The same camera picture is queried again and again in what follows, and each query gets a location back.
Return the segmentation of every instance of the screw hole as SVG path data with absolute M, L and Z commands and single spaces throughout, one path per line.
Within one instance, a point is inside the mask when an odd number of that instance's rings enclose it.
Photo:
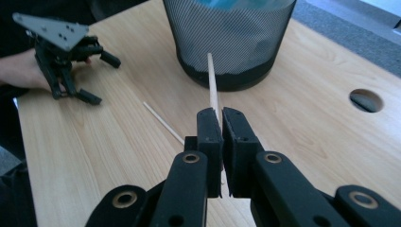
M 120 192 L 113 198 L 113 206 L 115 208 L 127 208 L 133 205 L 138 199 L 137 195 L 133 191 Z
M 170 226 L 182 226 L 183 225 L 183 217 L 182 216 L 171 216 L 168 219 L 168 224 Z
M 193 164 L 196 163 L 197 161 L 200 160 L 200 156 L 196 155 L 196 154 L 186 154 L 183 157 L 183 161 L 188 163 L 188 164 Z
M 250 140 L 248 137 L 238 137 L 238 140 L 241 140 L 241 141 L 248 141 L 248 140 Z
M 315 223 L 316 223 L 317 225 L 322 226 L 322 227 L 331 226 L 330 221 L 328 221 L 327 218 L 324 218 L 324 217 L 322 217 L 322 216 L 315 216 L 315 217 L 313 218 L 313 221 L 315 221 Z
M 367 209 L 376 209 L 378 207 L 378 202 L 368 194 L 353 191 L 349 194 L 349 197 L 351 201 Z
M 278 156 L 277 154 L 272 154 L 272 153 L 266 154 L 265 160 L 268 161 L 269 163 L 273 163 L 273 164 L 278 164 L 283 161 L 280 156 Z

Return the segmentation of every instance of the gray metal plate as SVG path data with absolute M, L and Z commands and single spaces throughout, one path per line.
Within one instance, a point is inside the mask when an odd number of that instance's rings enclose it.
M 89 31 L 88 26 L 21 13 L 13 13 L 12 18 L 17 24 L 65 51 L 72 49 Z

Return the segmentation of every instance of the cable hole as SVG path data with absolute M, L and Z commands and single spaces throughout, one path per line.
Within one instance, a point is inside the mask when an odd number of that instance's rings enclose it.
M 352 91 L 349 98 L 356 108 L 366 113 L 377 113 L 381 111 L 384 106 L 380 96 L 365 89 Z

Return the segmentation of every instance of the wooden tabletop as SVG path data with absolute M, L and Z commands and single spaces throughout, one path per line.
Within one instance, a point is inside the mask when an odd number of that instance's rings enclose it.
M 196 135 L 209 91 L 178 63 L 161 0 L 91 26 L 119 69 L 98 58 L 79 63 L 76 85 L 99 106 L 43 91 L 19 98 L 39 226 L 83 226 L 103 196 L 122 184 L 146 190 L 166 178 L 183 150 L 144 107 L 181 136 Z M 241 92 L 218 93 L 243 112 L 265 149 L 286 156 L 321 191 L 359 184 L 401 207 L 401 80 L 291 20 L 270 74 Z M 366 89 L 383 108 L 365 113 L 349 95 Z M 209 200 L 208 226 L 254 226 L 249 200 Z

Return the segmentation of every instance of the robotic hand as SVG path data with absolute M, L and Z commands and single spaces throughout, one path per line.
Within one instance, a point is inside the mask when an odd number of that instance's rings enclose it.
M 265 151 L 242 112 L 222 113 L 222 133 L 212 108 L 198 113 L 198 136 L 185 137 L 165 181 L 148 192 L 113 189 L 86 226 L 205 226 L 222 164 L 230 194 L 251 199 L 257 226 L 400 226 L 401 211 L 374 191 L 346 185 L 334 198 L 324 194 L 284 154 Z
M 52 19 L 28 16 L 14 13 L 13 19 L 19 25 L 28 29 L 34 40 L 35 58 L 55 99 L 74 96 L 84 102 L 97 105 L 101 98 L 85 90 L 76 91 L 71 79 L 71 61 L 87 61 L 92 55 L 100 54 L 100 58 L 118 68 L 121 61 L 106 52 L 99 44 L 97 37 L 86 36 L 89 28 Z

